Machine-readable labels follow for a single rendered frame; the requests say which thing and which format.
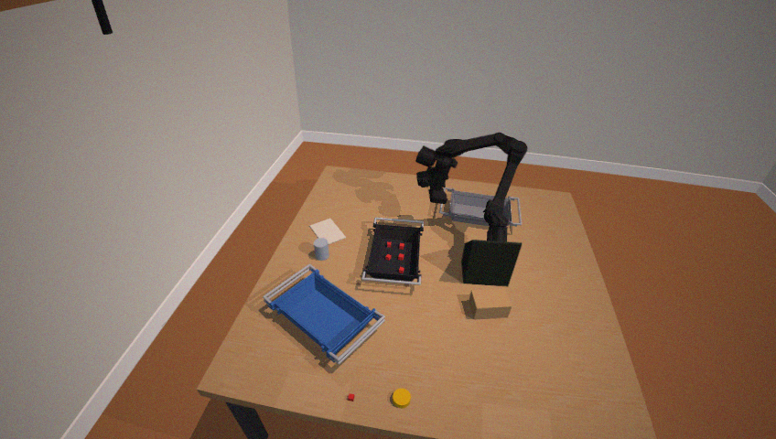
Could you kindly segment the yellow cylinder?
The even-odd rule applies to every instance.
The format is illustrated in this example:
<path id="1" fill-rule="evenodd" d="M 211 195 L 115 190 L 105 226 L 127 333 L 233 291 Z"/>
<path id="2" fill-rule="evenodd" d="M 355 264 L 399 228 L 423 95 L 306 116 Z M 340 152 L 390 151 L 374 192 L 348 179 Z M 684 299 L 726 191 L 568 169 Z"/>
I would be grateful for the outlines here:
<path id="1" fill-rule="evenodd" d="M 399 389 L 393 393 L 393 403 L 396 407 L 403 409 L 406 408 L 411 400 L 409 391 L 405 389 Z"/>

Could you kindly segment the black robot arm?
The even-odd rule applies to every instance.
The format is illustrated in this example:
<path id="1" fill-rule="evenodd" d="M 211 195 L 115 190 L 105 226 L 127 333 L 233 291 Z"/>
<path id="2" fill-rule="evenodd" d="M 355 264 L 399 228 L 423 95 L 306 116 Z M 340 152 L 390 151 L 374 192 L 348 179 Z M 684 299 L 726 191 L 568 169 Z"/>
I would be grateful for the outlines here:
<path id="1" fill-rule="evenodd" d="M 507 224 L 508 220 L 502 215 L 504 200 L 514 178 L 514 173 L 526 155 L 527 146 L 524 142 L 507 136 L 502 133 L 483 135 L 467 140 L 449 139 L 446 140 L 436 151 L 425 146 L 421 148 L 416 157 L 416 162 L 424 166 L 431 167 L 436 162 L 435 171 L 442 176 L 449 173 L 450 168 L 456 167 L 457 161 L 452 159 L 468 151 L 481 149 L 488 146 L 497 145 L 503 152 L 508 154 L 507 166 L 502 175 L 501 182 L 497 187 L 497 192 L 493 200 L 489 200 L 483 212 L 484 219 L 489 223 L 487 231 L 487 241 L 507 242 Z M 437 160 L 437 161 L 436 161 Z M 430 171 L 421 171 L 416 173 L 417 183 L 420 187 L 433 187 L 435 184 L 433 168 Z"/>

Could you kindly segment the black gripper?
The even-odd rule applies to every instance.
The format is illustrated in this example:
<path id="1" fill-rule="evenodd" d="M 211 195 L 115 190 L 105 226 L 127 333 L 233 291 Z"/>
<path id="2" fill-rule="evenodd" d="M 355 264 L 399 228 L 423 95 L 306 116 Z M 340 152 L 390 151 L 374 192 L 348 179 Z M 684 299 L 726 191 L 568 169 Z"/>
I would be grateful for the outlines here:
<path id="1" fill-rule="evenodd" d="M 434 166 L 428 167 L 426 171 L 430 171 L 431 168 L 433 168 L 435 184 L 434 184 L 433 187 L 430 187 L 430 189 L 428 189 L 429 190 L 429 195 L 430 195 L 430 202 L 446 204 L 447 203 L 447 193 L 444 192 L 443 187 L 446 187 L 446 180 L 449 179 L 448 174 L 445 175 L 445 176 L 439 175 L 435 171 L 435 167 Z"/>

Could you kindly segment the grey cylinder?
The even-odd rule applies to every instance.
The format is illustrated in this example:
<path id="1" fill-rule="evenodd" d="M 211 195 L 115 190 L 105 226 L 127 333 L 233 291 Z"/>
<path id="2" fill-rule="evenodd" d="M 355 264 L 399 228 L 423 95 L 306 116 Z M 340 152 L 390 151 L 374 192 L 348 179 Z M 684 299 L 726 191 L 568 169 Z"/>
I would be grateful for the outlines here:
<path id="1" fill-rule="evenodd" d="M 316 258 L 319 261 L 325 261 L 329 257 L 329 246 L 328 241 L 324 238 L 318 238 L 314 240 L 314 248 L 316 253 Z"/>

